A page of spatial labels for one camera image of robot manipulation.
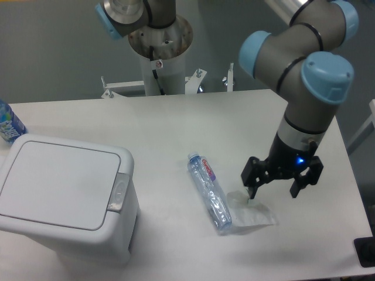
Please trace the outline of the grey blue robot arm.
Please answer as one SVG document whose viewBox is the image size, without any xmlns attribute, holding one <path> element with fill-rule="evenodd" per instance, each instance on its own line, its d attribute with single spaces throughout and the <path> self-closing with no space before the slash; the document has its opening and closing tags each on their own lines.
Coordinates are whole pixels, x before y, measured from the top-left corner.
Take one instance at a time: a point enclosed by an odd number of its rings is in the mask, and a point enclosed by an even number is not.
<svg viewBox="0 0 375 281">
<path fill-rule="evenodd" d="M 288 29 L 276 36 L 254 32 L 238 61 L 288 105 L 268 157 L 249 158 L 241 178 L 251 198 L 263 184 L 293 179 L 290 193 L 296 197 L 322 173 L 316 150 L 354 78 L 352 65 L 332 50 L 356 34 L 359 17 L 347 1 L 268 1 L 268 6 Z M 146 95 L 187 92 L 179 59 L 193 32 L 176 13 L 175 1 L 101 1 L 95 10 L 108 34 L 127 37 L 144 59 Z"/>
</svg>

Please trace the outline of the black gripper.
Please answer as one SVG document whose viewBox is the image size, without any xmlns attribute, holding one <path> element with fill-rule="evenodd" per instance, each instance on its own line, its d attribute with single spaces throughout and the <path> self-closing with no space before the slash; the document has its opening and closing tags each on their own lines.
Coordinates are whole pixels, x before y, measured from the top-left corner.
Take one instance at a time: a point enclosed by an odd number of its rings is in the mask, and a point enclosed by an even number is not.
<svg viewBox="0 0 375 281">
<path fill-rule="evenodd" d="M 308 143 L 307 150 L 292 148 L 276 134 L 268 157 L 265 160 L 250 157 L 241 172 L 250 199 L 255 198 L 260 186 L 271 180 L 294 178 L 289 190 L 292 198 L 296 198 L 307 185 L 316 185 L 324 168 L 320 158 L 314 156 L 317 148 L 314 140 Z"/>
</svg>

